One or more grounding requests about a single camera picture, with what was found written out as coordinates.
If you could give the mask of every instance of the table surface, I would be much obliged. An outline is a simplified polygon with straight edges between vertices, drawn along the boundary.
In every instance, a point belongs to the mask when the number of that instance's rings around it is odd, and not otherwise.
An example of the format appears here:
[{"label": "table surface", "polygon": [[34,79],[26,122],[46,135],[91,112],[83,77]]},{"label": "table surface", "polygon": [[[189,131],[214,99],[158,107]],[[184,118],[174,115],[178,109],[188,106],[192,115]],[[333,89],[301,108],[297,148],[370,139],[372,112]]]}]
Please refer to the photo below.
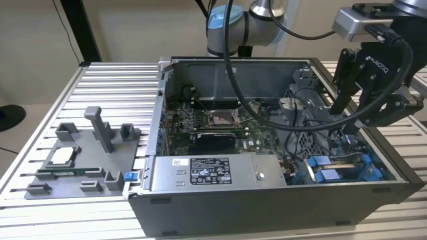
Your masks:
[{"label": "table surface", "polygon": [[[333,74],[336,62],[322,62]],[[427,86],[427,69],[414,77]],[[111,127],[133,123],[141,129],[133,169],[143,167],[145,146],[157,87],[155,63],[91,63],[78,68],[39,126],[0,180],[0,239],[146,239],[130,206],[121,196],[25,200],[25,187],[34,179],[55,142],[54,129],[73,122],[90,128],[86,106],[102,108]],[[390,145],[427,182],[427,129],[409,116],[378,127]],[[245,233],[186,239],[427,239],[427,187],[402,203],[380,207],[356,226]]]}]

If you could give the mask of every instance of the black cable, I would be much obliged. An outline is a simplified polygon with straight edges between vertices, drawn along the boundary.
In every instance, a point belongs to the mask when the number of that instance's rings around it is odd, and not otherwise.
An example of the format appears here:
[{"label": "black cable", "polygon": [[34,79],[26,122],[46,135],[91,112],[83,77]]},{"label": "black cable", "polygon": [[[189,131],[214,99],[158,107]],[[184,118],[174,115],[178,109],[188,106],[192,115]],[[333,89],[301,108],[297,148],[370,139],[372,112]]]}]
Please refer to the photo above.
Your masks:
[{"label": "black cable", "polygon": [[3,151],[13,153],[13,154],[19,154],[17,151],[11,151],[11,150],[2,148],[2,147],[0,147],[0,150],[3,150]]},{"label": "black cable", "polygon": [[202,5],[201,0],[193,0],[193,1],[198,5],[200,11],[201,11],[204,17],[206,18],[208,17],[208,11],[206,11],[205,6]]},{"label": "black cable", "polygon": [[305,118],[305,119],[304,119],[304,122],[329,123],[330,121],[320,120],[320,119]]},{"label": "black cable", "polygon": [[208,0],[206,3],[206,17],[205,17],[205,37],[208,37],[208,26],[209,26],[209,19],[210,19],[210,13],[214,6],[216,0]]},{"label": "black cable", "polygon": [[273,11],[272,11],[272,0],[268,0],[268,5],[266,5],[266,10],[269,13],[269,17],[273,21],[273,23],[276,24],[276,26],[289,35],[292,35],[293,37],[302,39],[302,40],[318,40],[322,39],[328,36],[330,36],[332,34],[334,34],[334,31],[328,31],[326,33],[318,35],[318,36],[302,36],[298,35],[297,33],[292,32],[289,29],[285,28],[285,26],[281,25],[281,22],[277,20],[277,18],[273,15]]},{"label": "black cable", "polygon": [[326,146],[329,151],[332,151],[332,133],[333,131],[328,131],[326,133]]},{"label": "black cable", "polygon": [[384,89],[378,97],[362,109],[357,110],[353,114],[341,118],[340,120],[332,121],[325,124],[318,124],[314,126],[286,126],[286,125],[274,123],[264,119],[262,117],[260,117],[257,113],[252,110],[250,106],[246,103],[245,97],[241,94],[241,91],[236,82],[234,74],[233,74],[233,69],[232,69],[230,56],[229,56],[229,16],[232,11],[232,4],[233,4],[233,0],[226,0],[224,21],[222,21],[224,66],[225,66],[226,76],[228,76],[229,83],[230,83],[234,95],[237,97],[237,100],[240,101],[242,108],[245,109],[245,111],[256,121],[258,121],[262,125],[282,131],[316,132],[321,130],[334,129],[348,123],[352,123],[360,117],[362,117],[365,114],[368,114],[372,110],[377,109],[384,104],[386,98],[394,92],[396,87],[401,83],[401,80],[405,78],[412,65],[413,53],[412,53],[410,46],[404,40],[397,40],[393,43],[393,47],[397,47],[401,50],[401,66],[398,68],[400,71],[396,73],[393,79],[389,81],[389,85],[386,86],[386,88]]},{"label": "black cable", "polygon": [[55,14],[57,14],[57,17],[58,17],[58,20],[59,20],[59,24],[61,24],[61,26],[62,26],[62,28],[65,30],[65,33],[66,33],[66,38],[67,38],[67,43],[69,43],[69,46],[70,46],[70,50],[73,52],[74,58],[77,59],[77,64],[79,64],[77,53],[75,53],[75,50],[74,50],[74,47],[73,47],[73,44],[71,44],[71,39],[69,37],[69,32],[66,30],[66,27],[65,27],[65,24],[63,24],[61,15],[59,15],[58,7],[55,6],[54,0],[51,0],[51,3],[53,3],[53,6],[54,6],[54,10],[55,10]]},{"label": "black cable", "polygon": [[[297,117],[298,117],[298,107],[297,107],[297,104],[296,104],[296,101],[294,101],[294,98],[293,98],[293,118],[292,118],[292,124],[290,126],[296,126],[296,121],[297,121]],[[288,153],[288,155],[290,156],[292,159],[296,159],[298,160],[300,162],[302,161],[302,159],[300,157],[297,157],[296,155],[296,150],[297,150],[297,140],[296,140],[296,143],[294,143],[294,151],[293,153],[290,152],[289,150],[289,140],[290,140],[290,136],[294,134],[293,131],[290,131],[284,139],[284,150],[285,152]]]}]

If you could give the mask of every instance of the barcode sticker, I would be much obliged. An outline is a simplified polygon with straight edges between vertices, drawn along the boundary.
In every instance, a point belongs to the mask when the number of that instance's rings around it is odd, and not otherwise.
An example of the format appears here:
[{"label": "barcode sticker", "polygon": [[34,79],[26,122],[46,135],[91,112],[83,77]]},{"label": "barcode sticker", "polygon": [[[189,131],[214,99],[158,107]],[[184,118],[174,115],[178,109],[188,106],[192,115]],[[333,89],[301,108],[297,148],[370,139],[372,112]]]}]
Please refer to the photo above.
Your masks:
[{"label": "barcode sticker", "polygon": [[188,166],[188,158],[173,158],[172,166]]}]

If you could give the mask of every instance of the warning label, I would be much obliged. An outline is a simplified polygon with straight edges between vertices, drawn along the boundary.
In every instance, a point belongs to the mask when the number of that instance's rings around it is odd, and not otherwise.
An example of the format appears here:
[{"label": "warning label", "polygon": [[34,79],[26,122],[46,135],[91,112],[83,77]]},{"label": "warning label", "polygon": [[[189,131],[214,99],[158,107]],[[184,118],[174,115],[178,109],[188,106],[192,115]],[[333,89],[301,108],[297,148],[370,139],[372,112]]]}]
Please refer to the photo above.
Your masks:
[{"label": "warning label", "polygon": [[189,172],[189,182],[192,185],[232,183],[228,157],[190,158]]}]

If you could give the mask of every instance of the robotic arm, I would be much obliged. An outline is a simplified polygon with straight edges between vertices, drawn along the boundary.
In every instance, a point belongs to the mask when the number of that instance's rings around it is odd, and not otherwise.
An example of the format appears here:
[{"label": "robotic arm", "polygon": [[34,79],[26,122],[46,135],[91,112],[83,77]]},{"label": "robotic arm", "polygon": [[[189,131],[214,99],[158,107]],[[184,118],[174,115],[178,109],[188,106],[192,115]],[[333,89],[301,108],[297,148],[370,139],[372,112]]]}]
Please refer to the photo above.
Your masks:
[{"label": "robotic arm", "polygon": [[361,90],[357,111],[382,93],[389,79],[400,71],[401,53],[373,37],[377,28],[392,30],[412,49],[412,65],[405,78],[394,86],[384,107],[370,111],[342,132],[353,134],[360,127],[384,127],[422,108],[422,99],[409,94],[414,73],[427,65],[427,2],[394,0],[392,4],[357,3],[338,10],[332,29],[349,42],[361,42],[361,49],[342,49],[333,83],[337,98],[329,113],[340,114],[350,97]]},{"label": "robotic arm", "polygon": [[[238,6],[230,7],[232,0],[228,0],[217,12],[213,9],[206,28],[208,52],[224,57],[226,69],[230,69],[229,55],[236,53],[240,45],[265,46],[280,29],[289,32],[280,25],[284,18],[281,2],[256,0],[249,11],[242,12]],[[421,99],[409,94],[408,87],[413,74],[427,64],[427,33],[422,31],[427,29],[427,2],[394,0],[390,4],[354,4],[338,10],[332,29],[348,41],[361,42],[361,49],[341,50],[333,77],[337,98],[329,113],[340,115],[350,97],[361,90],[357,110],[332,123],[297,128],[261,119],[245,107],[256,120],[276,129],[312,132],[344,125],[344,133],[353,134],[362,127],[386,126],[422,108]],[[300,38],[316,40],[332,33]],[[226,74],[245,106],[232,71]]]}]

